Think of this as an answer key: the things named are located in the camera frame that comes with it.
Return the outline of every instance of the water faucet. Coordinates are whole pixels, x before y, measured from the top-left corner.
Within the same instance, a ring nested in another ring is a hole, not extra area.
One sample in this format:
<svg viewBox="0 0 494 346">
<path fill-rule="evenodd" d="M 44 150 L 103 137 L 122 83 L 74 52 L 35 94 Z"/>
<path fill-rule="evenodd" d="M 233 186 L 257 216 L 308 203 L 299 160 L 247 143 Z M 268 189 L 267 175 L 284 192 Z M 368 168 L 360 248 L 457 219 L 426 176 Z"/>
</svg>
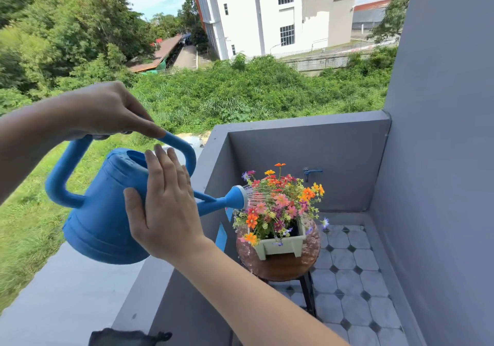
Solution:
<svg viewBox="0 0 494 346">
<path fill-rule="evenodd" d="M 309 182 L 309 174 L 313 173 L 313 172 L 318 172 L 318 173 L 322 173 L 322 169 L 309 169 L 309 168 L 304 168 L 304 174 L 305 174 L 305 178 L 304 178 L 304 181 L 305 182 Z"/>
</svg>

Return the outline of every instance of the white building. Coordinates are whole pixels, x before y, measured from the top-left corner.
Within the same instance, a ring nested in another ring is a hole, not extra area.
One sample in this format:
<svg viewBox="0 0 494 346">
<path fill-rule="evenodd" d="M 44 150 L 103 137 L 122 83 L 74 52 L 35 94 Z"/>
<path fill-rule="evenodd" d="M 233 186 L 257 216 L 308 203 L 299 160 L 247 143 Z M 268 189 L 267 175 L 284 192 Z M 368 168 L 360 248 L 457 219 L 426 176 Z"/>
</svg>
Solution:
<svg viewBox="0 0 494 346">
<path fill-rule="evenodd" d="M 219 58 L 324 48 L 350 41 L 354 0 L 197 0 Z"/>
</svg>

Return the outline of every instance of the stool leg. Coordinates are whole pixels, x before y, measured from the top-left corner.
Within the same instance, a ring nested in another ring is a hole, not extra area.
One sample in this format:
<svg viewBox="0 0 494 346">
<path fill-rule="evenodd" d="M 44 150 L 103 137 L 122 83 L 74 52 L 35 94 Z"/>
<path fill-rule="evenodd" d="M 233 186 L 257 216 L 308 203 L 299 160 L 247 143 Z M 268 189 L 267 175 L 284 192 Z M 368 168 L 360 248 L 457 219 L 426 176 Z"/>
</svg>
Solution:
<svg viewBox="0 0 494 346">
<path fill-rule="evenodd" d="M 312 288 L 312 280 L 308 274 L 304 274 L 299 277 L 300 286 L 302 287 L 302 293 L 304 294 L 305 304 L 307 306 L 307 312 L 312 316 L 316 316 L 316 306 L 314 300 L 314 291 Z"/>
</svg>

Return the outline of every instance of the black bag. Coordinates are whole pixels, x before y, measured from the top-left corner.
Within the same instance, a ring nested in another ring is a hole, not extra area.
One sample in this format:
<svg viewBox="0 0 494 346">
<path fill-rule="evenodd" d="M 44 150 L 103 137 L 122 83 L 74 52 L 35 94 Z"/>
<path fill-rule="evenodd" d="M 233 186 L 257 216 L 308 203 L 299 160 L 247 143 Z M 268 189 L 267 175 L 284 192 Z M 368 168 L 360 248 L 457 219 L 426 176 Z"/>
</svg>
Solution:
<svg viewBox="0 0 494 346">
<path fill-rule="evenodd" d="M 105 328 L 91 333 L 88 346 L 156 346 L 157 342 L 166 342 L 171 336 L 170 332 L 148 336 L 142 331 L 123 332 Z"/>
</svg>

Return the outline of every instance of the round wooden tabletop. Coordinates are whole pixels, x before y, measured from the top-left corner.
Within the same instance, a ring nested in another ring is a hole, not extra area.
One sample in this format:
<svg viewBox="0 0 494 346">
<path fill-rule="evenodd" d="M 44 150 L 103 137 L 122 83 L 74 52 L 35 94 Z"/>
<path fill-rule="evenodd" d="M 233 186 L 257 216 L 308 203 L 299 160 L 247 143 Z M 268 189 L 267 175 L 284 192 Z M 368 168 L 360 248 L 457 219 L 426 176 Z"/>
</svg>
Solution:
<svg viewBox="0 0 494 346">
<path fill-rule="evenodd" d="M 302 256 L 291 254 L 268 255 L 266 260 L 259 259 L 255 249 L 248 242 L 240 242 L 247 233 L 247 225 L 237 229 L 237 252 L 242 264 L 257 277 L 267 281 L 290 281 L 305 274 L 316 262 L 321 249 L 321 240 L 316 223 L 310 220 L 313 230 L 307 235 L 302 246 Z"/>
</svg>

